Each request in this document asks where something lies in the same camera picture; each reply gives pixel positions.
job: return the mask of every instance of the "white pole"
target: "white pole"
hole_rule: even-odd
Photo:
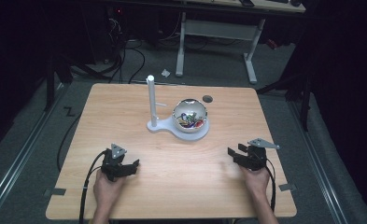
[[[154,76],[149,75],[146,79],[148,83],[148,96],[150,98],[150,114],[151,114],[151,126],[157,126],[157,113],[156,113],[156,94],[154,90]]]

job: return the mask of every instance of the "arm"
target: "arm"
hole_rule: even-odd
[[[249,171],[247,168],[239,167],[244,174],[247,190],[252,198],[259,223],[275,224],[278,223],[273,210],[268,203],[266,189],[270,176],[265,168],[258,171]]]
[[[93,185],[93,193],[95,194],[96,210],[93,215],[92,224],[108,223],[109,215],[114,203],[120,196],[121,187],[125,177],[117,178],[115,182],[107,179],[107,176],[98,170],[96,172],[96,180]]]

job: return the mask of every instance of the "glass bowl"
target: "glass bowl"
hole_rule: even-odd
[[[196,133],[205,126],[207,110],[203,103],[186,99],[180,101],[173,113],[175,126],[184,133]]]

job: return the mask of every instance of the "dark background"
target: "dark background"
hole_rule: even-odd
[[[261,43],[297,44],[281,79],[311,77],[332,140],[367,203],[367,1],[303,3],[306,14],[325,20],[308,25],[270,18]],[[176,24],[177,12],[122,9],[129,35],[155,46],[159,30],[169,34]],[[80,63],[110,59],[109,15],[104,7],[87,4],[0,2],[0,140],[45,78],[51,52]],[[286,89],[295,89],[300,98],[303,80]]]

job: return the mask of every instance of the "white stand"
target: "white stand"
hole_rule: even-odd
[[[157,120],[157,126],[151,126],[151,121],[148,122],[148,130],[152,133],[157,132],[169,132],[172,133],[176,138],[185,141],[197,141],[206,136],[209,131],[209,119],[204,124],[204,127],[200,129],[200,131],[196,133],[183,133],[174,125],[174,121],[172,116],[168,119]]]
[[[174,124],[174,118],[170,116],[168,119],[158,119],[156,113],[156,101],[155,101],[155,90],[154,90],[154,76],[148,76],[146,79],[148,83],[148,97],[150,100],[150,115],[151,120],[148,122],[148,130],[151,133],[157,132],[169,132],[175,137],[185,141],[197,141],[202,139],[209,131],[209,119],[206,121],[204,126],[196,133],[183,133]]]

